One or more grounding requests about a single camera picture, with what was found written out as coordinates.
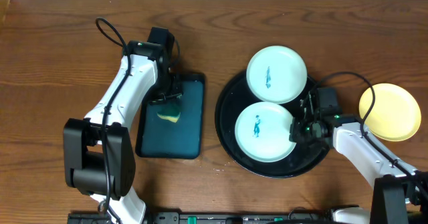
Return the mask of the green yellow sponge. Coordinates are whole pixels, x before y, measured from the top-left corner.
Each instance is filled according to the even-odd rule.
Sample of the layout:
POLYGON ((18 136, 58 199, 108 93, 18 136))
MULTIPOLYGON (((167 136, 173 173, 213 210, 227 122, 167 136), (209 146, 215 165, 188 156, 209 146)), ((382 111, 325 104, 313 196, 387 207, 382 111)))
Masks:
POLYGON ((156 114, 162 120, 177 123, 181 116, 181 107, 176 102, 169 103, 163 106, 156 114))

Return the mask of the light green plate with stain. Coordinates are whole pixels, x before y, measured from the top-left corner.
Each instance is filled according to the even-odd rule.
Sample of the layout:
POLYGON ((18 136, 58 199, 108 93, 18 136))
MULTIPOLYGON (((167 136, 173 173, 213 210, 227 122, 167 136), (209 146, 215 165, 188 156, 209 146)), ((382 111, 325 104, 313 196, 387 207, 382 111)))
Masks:
POLYGON ((246 80, 252 94, 265 102, 285 104, 296 99, 307 82, 306 64, 294 50, 273 45, 249 61, 246 80))

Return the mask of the yellow plate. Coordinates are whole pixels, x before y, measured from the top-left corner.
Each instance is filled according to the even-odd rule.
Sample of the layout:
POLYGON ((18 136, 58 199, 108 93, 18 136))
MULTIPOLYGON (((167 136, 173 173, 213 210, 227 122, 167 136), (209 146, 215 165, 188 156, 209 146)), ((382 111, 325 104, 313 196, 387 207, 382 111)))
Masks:
POLYGON ((365 124, 383 140, 398 142, 409 139, 421 125, 421 109, 404 88, 388 83, 376 84, 360 97, 361 117, 369 113, 365 124))

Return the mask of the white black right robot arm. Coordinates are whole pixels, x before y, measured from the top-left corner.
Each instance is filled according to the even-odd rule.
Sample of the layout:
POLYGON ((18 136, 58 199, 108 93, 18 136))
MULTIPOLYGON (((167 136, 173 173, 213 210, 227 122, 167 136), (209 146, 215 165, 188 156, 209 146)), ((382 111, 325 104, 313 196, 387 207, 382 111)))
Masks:
POLYGON ((426 223, 427 173, 402 161, 354 116, 342 113, 335 92, 317 90, 300 100, 304 115, 294 118, 290 140, 306 147, 334 149, 373 188, 371 210, 339 207, 328 223, 426 223))

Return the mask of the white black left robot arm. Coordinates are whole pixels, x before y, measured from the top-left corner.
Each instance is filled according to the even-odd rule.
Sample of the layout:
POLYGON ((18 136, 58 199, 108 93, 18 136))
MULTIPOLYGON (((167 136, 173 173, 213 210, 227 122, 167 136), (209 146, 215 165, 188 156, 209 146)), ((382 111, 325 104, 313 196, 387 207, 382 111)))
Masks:
POLYGON ((130 127, 141 104, 169 104, 182 95, 171 74, 176 40, 121 44, 120 69, 97 105, 64 126, 66 184, 98 202, 95 213, 70 213, 68 223, 143 223, 146 204, 133 188, 136 163, 130 127))

